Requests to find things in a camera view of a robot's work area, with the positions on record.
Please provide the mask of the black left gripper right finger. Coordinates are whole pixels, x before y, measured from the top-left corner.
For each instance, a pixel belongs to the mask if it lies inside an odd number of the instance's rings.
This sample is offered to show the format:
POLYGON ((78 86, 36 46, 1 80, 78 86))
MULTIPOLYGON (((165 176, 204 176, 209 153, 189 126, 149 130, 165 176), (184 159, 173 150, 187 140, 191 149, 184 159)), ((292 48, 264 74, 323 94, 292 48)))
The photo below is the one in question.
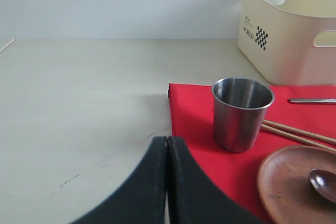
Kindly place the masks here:
POLYGON ((167 148, 170 223, 263 223, 210 180, 181 137, 168 137, 167 148))

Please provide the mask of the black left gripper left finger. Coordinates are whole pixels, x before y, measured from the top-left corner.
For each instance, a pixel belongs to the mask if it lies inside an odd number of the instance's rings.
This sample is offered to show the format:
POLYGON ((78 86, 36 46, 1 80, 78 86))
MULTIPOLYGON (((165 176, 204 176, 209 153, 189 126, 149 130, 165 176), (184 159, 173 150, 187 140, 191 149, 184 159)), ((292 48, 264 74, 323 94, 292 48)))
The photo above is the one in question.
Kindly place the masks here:
POLYGON ((164 223, 166 164, 167 138, 154 137, 123 184, 73 223, 164 223))

